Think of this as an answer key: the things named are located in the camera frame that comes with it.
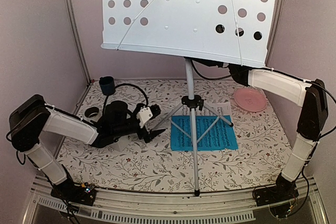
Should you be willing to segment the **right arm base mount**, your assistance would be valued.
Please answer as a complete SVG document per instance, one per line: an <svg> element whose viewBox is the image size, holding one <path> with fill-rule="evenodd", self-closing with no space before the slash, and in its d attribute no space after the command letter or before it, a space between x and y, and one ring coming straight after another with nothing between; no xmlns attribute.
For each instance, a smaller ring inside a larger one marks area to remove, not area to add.
<svg viewBox="0 0 336 224"><path fill-rule="evenodd" d="M257 206L271 205L286 200L297 199L299 196L296 186L289 191L283 191L276 185L257 186L253 189L252 197Z"/></svg>

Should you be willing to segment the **light blue music stand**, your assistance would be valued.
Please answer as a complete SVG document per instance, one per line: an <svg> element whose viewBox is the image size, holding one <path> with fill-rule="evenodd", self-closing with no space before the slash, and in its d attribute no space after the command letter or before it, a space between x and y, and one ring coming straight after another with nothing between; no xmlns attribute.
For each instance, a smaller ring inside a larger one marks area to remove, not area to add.
<svg viewBox="0 0 336 224"><path fill-rule="evenodd" d="M102 48L263 68L276 0L102 0Z"/></svg>

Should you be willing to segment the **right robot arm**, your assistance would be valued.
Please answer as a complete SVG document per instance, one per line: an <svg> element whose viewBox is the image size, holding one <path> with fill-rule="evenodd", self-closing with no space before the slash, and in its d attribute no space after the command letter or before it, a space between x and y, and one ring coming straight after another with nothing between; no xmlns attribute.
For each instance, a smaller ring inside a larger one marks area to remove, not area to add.
<svg viewBox="0 0 336 224"><path fill-rule="evenodd" d="M329 116L328 98L332 95L321 79L308 80L266 67L253 68L233 63L229 63L226 69L229 71L227 77L236 83L262 89L300 108L291 154L271 190L271 196L282 201L291 194L317 143L325 137L322 130Z"/></svg>

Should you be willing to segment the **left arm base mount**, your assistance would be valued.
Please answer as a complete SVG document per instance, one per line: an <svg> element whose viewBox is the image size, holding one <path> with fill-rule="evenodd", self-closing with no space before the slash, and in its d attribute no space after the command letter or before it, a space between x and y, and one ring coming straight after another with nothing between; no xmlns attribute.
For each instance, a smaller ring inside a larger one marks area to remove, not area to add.
<svg viewBox="0 0 336 224"><path fill-rule="evenodd" d="M67 179L59 185L51 184L51 196L66 202L73 202L86 206L93 206L97 191L93 184L79 184Z"/></svg>

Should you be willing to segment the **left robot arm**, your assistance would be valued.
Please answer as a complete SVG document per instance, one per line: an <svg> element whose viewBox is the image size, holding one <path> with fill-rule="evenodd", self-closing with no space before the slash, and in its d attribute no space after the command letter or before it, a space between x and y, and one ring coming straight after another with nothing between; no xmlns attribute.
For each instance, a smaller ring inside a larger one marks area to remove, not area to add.
<svg viewBox="0 0 336 224"><path fill-rule="evenodd" d="M42 95L35 94L10 114L10 131L6 137L16 151L23 153L46 175L61 195L73 200L78 195L78 188L67 170L48 150L46 135L72 138L95 148L104 148L133 134L149 143L165 132L165 129L147 130L145 127L160 113L157 104L148 106L139 103L131 111L125 102L117 100L106 105L97 121L89 122L47 104Z"/></svg>

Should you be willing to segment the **blue sheet music page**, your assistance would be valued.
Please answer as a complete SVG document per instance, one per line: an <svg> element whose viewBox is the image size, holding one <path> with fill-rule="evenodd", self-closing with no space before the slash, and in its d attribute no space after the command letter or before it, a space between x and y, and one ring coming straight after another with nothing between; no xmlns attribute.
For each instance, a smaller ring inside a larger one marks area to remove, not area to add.
<svg viewBox="0 0 336 224"><path fill-rule="evenodd" d="M237 150L234 128L217 116L196 117L198 151ZM171 150L192 151L191 123L187 115L176 115L171 119Z"/></svg>

